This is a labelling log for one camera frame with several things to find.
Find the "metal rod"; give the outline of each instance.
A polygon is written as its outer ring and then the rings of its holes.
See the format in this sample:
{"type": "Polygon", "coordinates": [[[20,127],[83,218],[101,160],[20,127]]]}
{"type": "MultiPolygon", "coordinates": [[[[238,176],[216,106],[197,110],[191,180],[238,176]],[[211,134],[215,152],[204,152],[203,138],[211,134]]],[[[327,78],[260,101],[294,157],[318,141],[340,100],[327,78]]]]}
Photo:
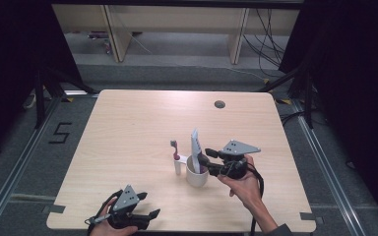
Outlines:
{"type": "MultiPolygon", "coordinates": [[[[293,100],[293,107],[296,111],[302,111],[300,102],[296,99],[293,100]]],[[[345,219],[346,226],[350,231],[351,235],[367,235],[358,219],[357,213],[355,212],[353,206],[351,205],[339,179],[333,168],[331,167],[330,161],[328,160],[326,154],[324,153],[314,131],[310,129],[303,117],[299,117],[299,123],[305,134],[306,139],[312,147],[315,154],[316,160],[321,168],[321,171],[330,187],[331,193],[336,200],[339,210],[345,219]]]]}
{"type": "Polygon", "coordinates": [[[23,152],[20,155],[20,158],[18,159],[10,175],[5,181],[5,184],[1,188],[0,190],[0,216],[3,210],[5,209],[6,204],[9,202],[9,199],[11,198],[11,195],[14,192],[14,189],[17,187],[17,184],[20,182],[20,179],[23,176],[25,169],[27,168],[28,163],[30,162],[30,159],[32,158],[32,153],[35,150],[38,144],[38,141],[40,137],[42,136],[51,115],[57,108],[60,101],[61,101],[60,97],[56,97],[51,100],[47,108],[46,118],[43,120],[42,125],[33,131],[29,142],[27,143],[26,147],[24,148],[23,152]]]}

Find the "wooden table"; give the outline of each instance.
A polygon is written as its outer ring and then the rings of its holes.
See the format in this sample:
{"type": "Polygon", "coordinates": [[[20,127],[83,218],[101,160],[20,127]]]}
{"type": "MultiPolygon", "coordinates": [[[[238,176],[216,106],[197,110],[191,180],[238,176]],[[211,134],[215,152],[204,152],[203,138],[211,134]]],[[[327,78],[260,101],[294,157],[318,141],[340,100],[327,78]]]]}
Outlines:
{"type": "Polygon", "coordinates": [[[112,193],[132,185],[147,192],[134,213],[160,208],[153,231],[248,232],[251,214],[229,188],[209,176],[202,188],[191,187],[185,169],[174,171],[170,140],[189,155],[198,129],[202,148],[223,148],[234,139],[261,148],[253,153],[265,180],[264,203],[278,224],[294,232],[312,232],[315,222],[284,129],[267,93],[174,90],[104,90],[94,106],[55,205],[53,229],[84,229],[112,193]],[[216,108],[221,100],[225,108],[216,108]]]}

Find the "black cord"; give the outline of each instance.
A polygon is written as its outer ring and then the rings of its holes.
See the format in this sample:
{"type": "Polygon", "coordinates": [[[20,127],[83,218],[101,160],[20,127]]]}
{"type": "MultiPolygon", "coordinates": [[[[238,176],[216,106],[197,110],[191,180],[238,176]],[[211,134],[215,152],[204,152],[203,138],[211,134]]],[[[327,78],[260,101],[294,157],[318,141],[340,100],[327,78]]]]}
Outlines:
{"type": "MultiPolygon", "coordinates": [[[[260,52],[261,52],[261,54],[264,54],[263,53],[263,47],[264,47],[264,45],[266,45],[266,39],[267,38],[269,38],[269,41],[272,43],[272,45],[273,45],[273,50],[274,50],[274,52],[275,52],[275,56],[276,56],[276,59],[278,60],[278,62],[276,62],[276,66],[277,67],[279,67],[280,66],[280,63],[281,63],[281,56],[279,55],[279,53],[278,53],[278,50],[276,49],[276,43],[273,41],[273,36],[271,35],[271,34],[269,34],[269,30],[272,28],[271,27],[271,19],[272,19],[272,10],[271,9],[268,9],[268,17],[269,17],[269,20],[268,20],[268,26],[266,27],[265,26],[265,23],[263,22],[263,19],[262,19],[262,17],[260,16],[260,13],[259,13],[259,10],[258,9],[256,9],[256,13],[257,13],[257,15],[258,15],[258,17],[259,17],[259,19],[260,19],[260,22],[261,22],[261,24],[262,24],[262,26],[263,26],[263,29],[265,30],[265,38],[263,39],[263,42],[262,41],[260,41],[261,43],[262,43],[262,46],[261,46],[261,48],[260,48],[260,52]]],[[[260,68],[260,70],[266,75],[266,76],[269,76],[269,77],[276,77],[276,76],[273,76],[273,75],[269,75],[269,74],[267,74],[267,73],[265,73],[264,71],[263,71],[263,69],[262,69],[262,65],[261,65],[261,57],[259,57],[259,68],[260,68]]]]}
{"type": "MultiPolygon", "coordinates": [[[[260,42],[260,44],[264,44],[265,47],[267,47],[267,48],[269,48],[269,49],[272,49],[272,50],[275,50],[274,47],[271,47],[271,46],[267,45],[266,43],[264,43],[262,40],[260,40],[260,38],[259,38],[256,34],[254,34],[254,37],[256,38],[256,40],[258,40],[258,41],[260,42]]],[[[276,49],[276,50],[277,50],[279,53],[284,54],[284,51],[282,51],[282,50],[278,50],[278,49],[276,49]]]]}
{"type": "MultiPolygon", "coordinates": [[[[312,108],[311,109],[311,112],[312,111],[316,111],[318,110],[317,108],[312,108]]],[[[295,116],[301,116],[305,114],[305,111],[298,111],[298,112],[295,112],[295,113],[292,113],[292,114],[289,114],[289,115],[281,115],[281,121],[282,121],[282,125],[284,126],[288,120],[290,120],[291,118],[295,117],[295,116]]]]}
{"type": "Polygon", "coordinates": [[[258,9],[256,9],[256,13],[257,13],[257,16],[258,16],[259,19],[260,19],[260,22],[262,23],[262,26],[263,26],[263,29],[264,29],[265,32],[266,32],[266,35],[269,37],[269,40],[272,42],[272,44],[273,44],[275,47],[277,47],[281,52],[284,53],[284,49],[281,48],[281,47],[280,47],[277,43],[275,43],[275,41],[273,40],[272,23],[271,23],[272,9],[268,9],[268,19],[269,19],[269,23],[268,23],[268,25],[270,26],[270,32],[271,32],[271,33],[269,33],[269,30],[266,29],[265,24],[264,24],[264,22],[263,22],[263,20],[262,20],[262,17],[260,16],[260,13],[259,13],[259,10],[258,10],[258,9]]]}
{"type": "Polygon", "coordinates": [[[263,53],[262,51],[260,51],[260,49],[258,49],[256,46],[253,45],[253,43],[251,43],[247,37],[245,35],[244,36],[244,39],[245,41],[247,42],[247,44],[250,46],[250,48],[255,52],[257,53],[259,56],[261,57],[264,57],[266,60],[268,60],[270,63],[274,64],[275,66],[279,66],[279,63],[275,60],[273,60],[270,56],[266,55],[265,53],[263,53]]]}
{"type": "MultiPolygon", "coordinates": [[[[247,168],[249,171],[251,171],[254,176],[257,178],[260,184],[260,198],[263,198],[263,194],[265,192],[265,182],[263,180],[262,175],[260,175],[259,171],[257,171],[256,167],[250,163],[248,163],[252,168],[247,168]]],[[[254,233],[256,231],[256,219],[253,216],[253,219],[251,220],[251,228],[250,228],[250,236],[254,236],[254,233]]]]}

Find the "hand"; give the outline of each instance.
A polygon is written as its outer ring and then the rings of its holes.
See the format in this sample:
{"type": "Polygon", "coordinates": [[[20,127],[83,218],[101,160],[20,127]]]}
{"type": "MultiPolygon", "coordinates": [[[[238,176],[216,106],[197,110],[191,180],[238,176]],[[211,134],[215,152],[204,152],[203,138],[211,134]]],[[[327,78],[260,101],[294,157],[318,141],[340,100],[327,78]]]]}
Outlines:
{"type": "MultiPolygon", "coordinates": [[[[253,157],[247,154],[244,157],[249,166],[254,166],[253,157]]],[[[244,177],[238,180],[222,175],[219,175],[218,179],[230,188],[230,197],[236,195],[250,210],[263,233],[272,232],[278,227],[262,202],[258,180],[251,171],[247,171],[244,177]]]]}
{"type": "MultiPolygon", "coordinates": [[[[111,206],[116,199],[112,199],[109,203],[105,206],[99,216],[106,215],[108,213],[108,207],[111,206]]],[[[122,229],[114,229],[110,226],[107,220],[104,220],[100,224],[94,226],[94,230],[92,230],[91,236],[128,236],[135,232],[137,232],[137,226],[128,226],[122,229]]]]}
{"type": "MultiPolygon", "coordinates": [[[[249,166],[254,166],[253,157],[247,154],[244,157],[247,159],[249,166]]],[[[244,177],[238,180],[223,175],[219,175],[218,179],[230,188],[229,196],[236,195],[248,209],[253,206],[253,203],[262,199],[258,180],[251,171],[247,171],[244,177]]]]}

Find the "sleeve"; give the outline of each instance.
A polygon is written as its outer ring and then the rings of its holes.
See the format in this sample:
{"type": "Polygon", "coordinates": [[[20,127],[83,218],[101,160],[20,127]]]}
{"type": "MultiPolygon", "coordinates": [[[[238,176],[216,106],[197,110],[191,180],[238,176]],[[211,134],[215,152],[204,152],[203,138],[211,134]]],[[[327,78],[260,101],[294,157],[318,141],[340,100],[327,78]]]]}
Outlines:
{"type": "Polygon", "coordinates": [[[283,224],[273,230],[272,232],[265,234],[266,236],[292,236],[292,232],[286,224],[283,224]]]}

